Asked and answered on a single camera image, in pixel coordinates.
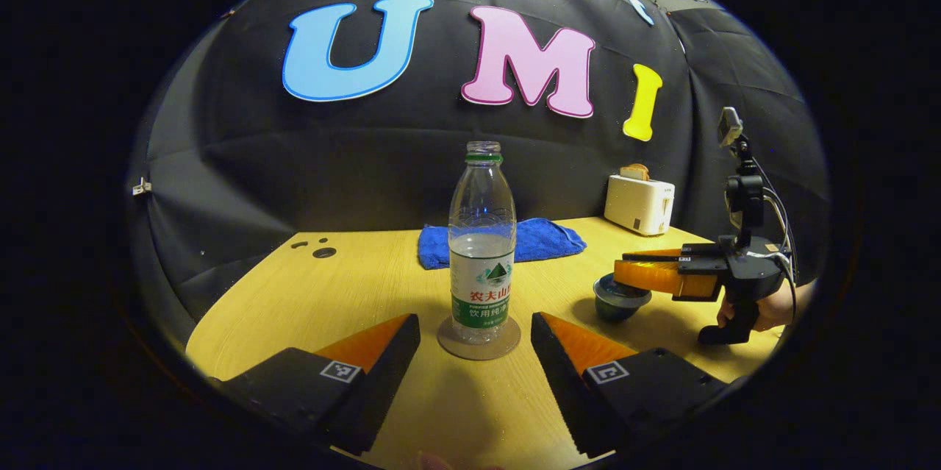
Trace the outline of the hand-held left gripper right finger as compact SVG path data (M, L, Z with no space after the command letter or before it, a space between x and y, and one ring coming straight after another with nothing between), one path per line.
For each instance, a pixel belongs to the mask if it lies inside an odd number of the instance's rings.
M576 449L589 457L659 437L727 389L668 349L636 352L546 312L532 314L531 342Z

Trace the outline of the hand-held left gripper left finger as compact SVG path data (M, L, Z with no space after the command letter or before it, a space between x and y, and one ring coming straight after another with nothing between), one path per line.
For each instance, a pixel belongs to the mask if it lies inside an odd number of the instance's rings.
M420 340L419 316L406 313L316 352L286 347L212 383L280 430L360 455L372 449Z

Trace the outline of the teal ceramic teacup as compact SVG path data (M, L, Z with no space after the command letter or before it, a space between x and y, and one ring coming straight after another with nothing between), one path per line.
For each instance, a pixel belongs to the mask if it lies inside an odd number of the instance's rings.
M595 312L598 318L609 323L619 323L632 317L642 306L650 302L651 296L595 296Z

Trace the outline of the round brown coaster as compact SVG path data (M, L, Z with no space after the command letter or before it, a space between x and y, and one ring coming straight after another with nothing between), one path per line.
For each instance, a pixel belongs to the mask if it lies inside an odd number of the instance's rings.
M437 342L451 355L466 360L494 360L507 356L520 343L522 332L517 320L510 317L498 336L485 343L467 343L462 341L451 325L451 317L446 317L437 328Z

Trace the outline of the clear plastic water bottle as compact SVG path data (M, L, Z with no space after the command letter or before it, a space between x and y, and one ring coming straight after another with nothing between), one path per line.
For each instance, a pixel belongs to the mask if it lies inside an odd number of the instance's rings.
M451 326L468 345L497 339L509 318L517 219L503 161L500 143L468 142L466 168L451 197Z

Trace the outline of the white toaster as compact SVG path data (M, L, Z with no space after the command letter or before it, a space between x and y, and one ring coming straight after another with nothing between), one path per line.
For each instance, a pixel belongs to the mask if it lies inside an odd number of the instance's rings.
M671 225L675 194L669 182L611 175L603 216L638 235L663 235Z

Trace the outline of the blue towel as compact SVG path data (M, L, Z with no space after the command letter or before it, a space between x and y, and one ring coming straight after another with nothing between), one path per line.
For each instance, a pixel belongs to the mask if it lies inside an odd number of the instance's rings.
M515 262L545 261L582 253L586 242L574 229L547 218L531 218L517 224ZM426 225L418 241L418 259L426 270L449 268L449 229Z

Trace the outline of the black backdrop cloth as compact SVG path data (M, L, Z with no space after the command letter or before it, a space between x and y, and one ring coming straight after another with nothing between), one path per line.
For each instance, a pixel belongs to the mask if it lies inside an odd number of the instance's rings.
M639 163L676 186L672 225L731 231L723 186L736 164L720 111L744 122L790 217L800 285L826 261L826 156L809 105L776 56L715 0L431 0L409 65L362 97L305 101L282 84L291 21L330 5L354 11L317 30L340 68L379 48L378 0L245 0L176 65L144 119L129 181L150 222L154 259L176 310L201 319L291 235L390 231L447 222L470 140L496 140L518 218L600 216L609 175ZM505 105L474 104L481 43L475 7L520 14L540 45L572 31L595 42L593 114L534 104L510 63Z

